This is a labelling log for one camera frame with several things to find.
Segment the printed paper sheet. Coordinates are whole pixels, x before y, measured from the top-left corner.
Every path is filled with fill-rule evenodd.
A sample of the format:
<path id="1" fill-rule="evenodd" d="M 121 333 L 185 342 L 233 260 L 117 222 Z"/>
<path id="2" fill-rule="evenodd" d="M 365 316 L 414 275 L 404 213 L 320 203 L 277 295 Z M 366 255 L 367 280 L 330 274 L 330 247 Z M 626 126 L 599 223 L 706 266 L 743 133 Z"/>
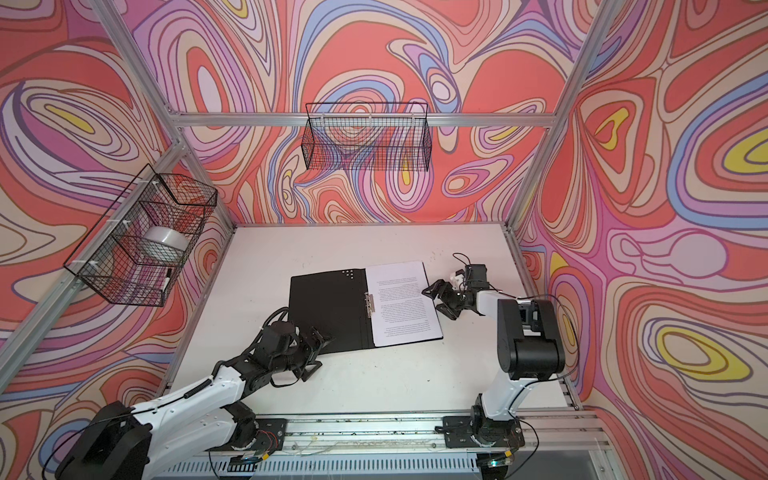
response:
<path id="1" fill-rule="evenodd" d="M 381 264 L 365 269 L 372 342 L 375 348 L 441 340 L 434 301 L 420 261 Z"/>

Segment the orange black folder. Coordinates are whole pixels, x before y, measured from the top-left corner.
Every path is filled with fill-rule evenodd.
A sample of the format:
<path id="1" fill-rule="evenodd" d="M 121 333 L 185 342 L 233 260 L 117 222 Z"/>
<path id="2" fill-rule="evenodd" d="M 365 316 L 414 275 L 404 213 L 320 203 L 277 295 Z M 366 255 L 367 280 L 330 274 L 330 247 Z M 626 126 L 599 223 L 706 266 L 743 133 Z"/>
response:
<path id="1" fill-rule="evenodd" d="M 301 330 L 316 327 L 331 336 L 332 341 L 323 350 L 324 353 L 375 349 L 366 268 L 325 271 L 291 278 L 289 319 Z"/>

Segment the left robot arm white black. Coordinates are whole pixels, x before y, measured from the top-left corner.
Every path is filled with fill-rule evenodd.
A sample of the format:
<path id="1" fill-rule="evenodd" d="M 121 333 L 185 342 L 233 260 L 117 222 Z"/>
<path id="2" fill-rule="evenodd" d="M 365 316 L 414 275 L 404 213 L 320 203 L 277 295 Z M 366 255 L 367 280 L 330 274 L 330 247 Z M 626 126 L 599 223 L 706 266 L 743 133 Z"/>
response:
<path id="1" fill-rule="evenodd" d="M 152 479 L 203 451 L 253 449 L 259 425 L 245 398 L 290 372 L 306 381 L 331 337 L 287 321 L 262 328 L 239 355 L 176 392 L 128 407 L 102 408 L 55 470 L 57 479 Z"/>

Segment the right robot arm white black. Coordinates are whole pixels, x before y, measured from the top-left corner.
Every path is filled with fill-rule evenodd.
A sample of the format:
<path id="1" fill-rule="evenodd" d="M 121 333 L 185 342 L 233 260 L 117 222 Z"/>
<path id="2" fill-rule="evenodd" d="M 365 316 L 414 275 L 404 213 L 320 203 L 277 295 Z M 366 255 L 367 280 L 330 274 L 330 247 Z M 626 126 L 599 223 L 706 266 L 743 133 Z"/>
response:
<path id="1" fill-rule="evenodd" d="M 517 412 L 539 384 L 564 372 L 565 348 L 550 300 L 517 297 L 494 287 L 487 267 L 468 263 L 449 280 L 437 280 L 422 290 L 436 302 L 436 310 L 451 320 L 472 311 L 496 324 L 499 371 L 478 394 L 466 416 L 445 416 L 435 431 L 450 449 L 511 450 L 525 444 Z"/>

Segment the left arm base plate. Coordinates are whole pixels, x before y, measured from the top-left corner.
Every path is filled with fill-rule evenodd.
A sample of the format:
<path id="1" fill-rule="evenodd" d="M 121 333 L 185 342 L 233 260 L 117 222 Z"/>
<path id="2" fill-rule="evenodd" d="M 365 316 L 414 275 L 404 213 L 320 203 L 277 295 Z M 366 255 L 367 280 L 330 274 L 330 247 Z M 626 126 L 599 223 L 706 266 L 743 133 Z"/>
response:
<path id="1" fill-rule="evenodd" d="M 254 451 L 274 453 L 284 446 L 288 420 L 285 418 L 257 417 L 253 422 L 237 426 L 233 437 L 223 445 L 210 448 L 211 452 Z"/>

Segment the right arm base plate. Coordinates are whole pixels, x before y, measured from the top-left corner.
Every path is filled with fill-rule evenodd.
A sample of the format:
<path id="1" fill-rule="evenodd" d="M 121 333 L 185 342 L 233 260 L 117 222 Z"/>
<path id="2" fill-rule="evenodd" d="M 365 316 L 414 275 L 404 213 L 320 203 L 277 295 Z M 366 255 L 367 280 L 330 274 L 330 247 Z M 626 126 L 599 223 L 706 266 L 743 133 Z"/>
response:
<path id="1" fill-rule="evenodd" d="M 474 415 L 444 416 L 434 431 L 443 436 L 449 449 L 505 447 L 516 451 L 526 444 L 517 419 L 497 421 Z"/>

